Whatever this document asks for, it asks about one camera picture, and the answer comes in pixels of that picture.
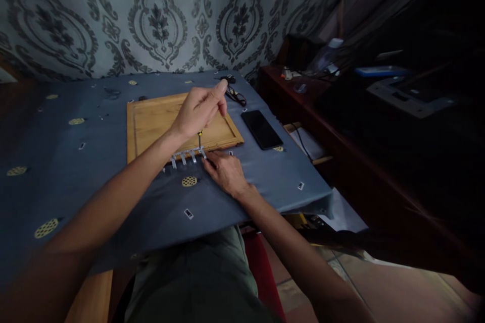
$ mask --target white paper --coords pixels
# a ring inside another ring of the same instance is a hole
[[[311,136],[304,128],[298,128],[298,132],[300,133],[300,136],[303,141],[303,145],[305,146],[305,149],[308,151],[310,154],[310,158],[312,160],[316,160],[324,156],[326,154],[325,149],[323,149]],[[293,131],[290,136],[292,139],[297,143],[297,145],[300,147],[301,150],[305,153],[305,150],[302,148],[302,143],[300,142],[300,138],[298,137],[297,131]]]

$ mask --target blue tablecloth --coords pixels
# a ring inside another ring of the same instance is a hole
[[[284,142],[284,151],[261,150],[242,121],[243,107],[228,99],[228,112],[241,132],[244,145],[231,149],[242,163],[249,182],[283,212],[316,200],[331,201],[331,189],[288,136],[266,103],[234,71],[188,74],[147,74],[74,83],[41,84],[35,94],[0,125],[0,235],[4,285],[31,256],[76,214],[107,180],[126,165],[126,104],[140,96],[155,98],[188,92],[193,86],[213,87],[220,77],[233,74],[232,85],[243,94],[246,108],[260,110]],[[137,85],[130,85],[134,80]],[[58,98],[46,99],[50,94]],[[85,118],[79,125],[69,125]],[[17,166],[27,173],[7,177]],[[182,179],[195,176],[193,187]],[[304,183],[302,190],[299,183]],[[189,209],[193,218],[184,211]],[[36,229],[58,218],[59,226],[36,239]],[[92,272],[109,270],[134,254],[167,247],[247,220],[236,201],[226,195],[204,171],[202,163],[170,165],[160,173],[120,230],[102,249]]]

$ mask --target person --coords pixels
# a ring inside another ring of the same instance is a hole
[[[109,180],[32,257],[2,299],[3,321],[64,322],[108,242],[170,156],[227,112],[222,80],[192,88],[170,130]],[[359,297],[315,249],[249,184],[239,160],[220,151],[203,159],[207,173],[248,213],[320,322],[373,321]],[[280,321],[257,298],[238,227],[150,256],[135,277],[127,321]]]

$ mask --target screwdriver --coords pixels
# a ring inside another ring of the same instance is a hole
[[[199,150],[200,150],[200,149],[201,149],[201,136],[202,136],[202,130],[201,130],[201,131],[199,131],[198,135],[199,135]]]

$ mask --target plastic bottle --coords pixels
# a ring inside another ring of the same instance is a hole
[[[318,52],[315,58],[308,65],[305,74],[313,77],[322,76],[325,69],[332,64],[333,59],[337,54],[337,49],[343,42],[344,40],[340,38],[333,38],[330,42],[328,42],[328,44]]]

